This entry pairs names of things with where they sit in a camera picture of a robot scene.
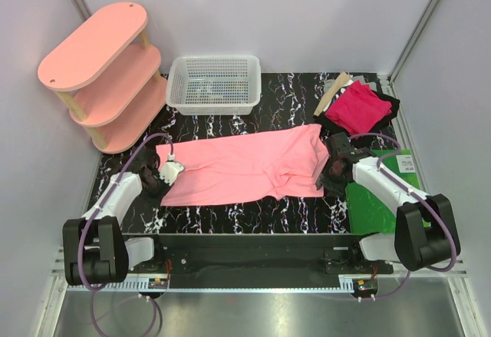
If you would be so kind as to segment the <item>light pink t-shirt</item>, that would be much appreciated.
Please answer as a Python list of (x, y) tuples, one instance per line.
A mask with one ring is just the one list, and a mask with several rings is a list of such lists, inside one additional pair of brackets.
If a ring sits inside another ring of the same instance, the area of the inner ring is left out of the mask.
[(321, 126), (192, 140), (157, 146), (184, 166), (162, 206), (218, 206), (264, 197), (322, 197), (316, 186), (329, 158)]

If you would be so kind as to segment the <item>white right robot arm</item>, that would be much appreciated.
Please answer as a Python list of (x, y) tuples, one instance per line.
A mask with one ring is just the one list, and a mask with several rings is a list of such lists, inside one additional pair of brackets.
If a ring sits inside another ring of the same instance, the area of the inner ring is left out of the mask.
[(460, 240), (450, 200), (430, 195), (396, 175), (385, 164), (401, 147), (376, 155), (367, 147), (355, 147), (353, 137), (331, 135), (326, 142), (329, 158), (316, 186), (338, 196), (351, 183), (369, 190), (395, 217), (394, 234), (364, 235), (359, 247), (348, 254), (349, 266), (365, 273), (376, 261), (400, 262), (408, 271), (426, 268), (449, 272), (460, 254)]

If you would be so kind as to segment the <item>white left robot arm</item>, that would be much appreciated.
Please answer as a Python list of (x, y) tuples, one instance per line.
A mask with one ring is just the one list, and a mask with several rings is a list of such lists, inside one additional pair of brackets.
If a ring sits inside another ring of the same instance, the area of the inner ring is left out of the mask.
[(62, 228), (64, 275), (70, 286), (96, 289), (122, 282), (139, 264), (148, 272), (160, 271), (166, 254), (150, 237), (126, 240), (120, 225), (136, 198), (162, 200), (184, 166), (167, 155), (161, 167), (136, 159), (114, 174), (99, 200), (78, 219)]

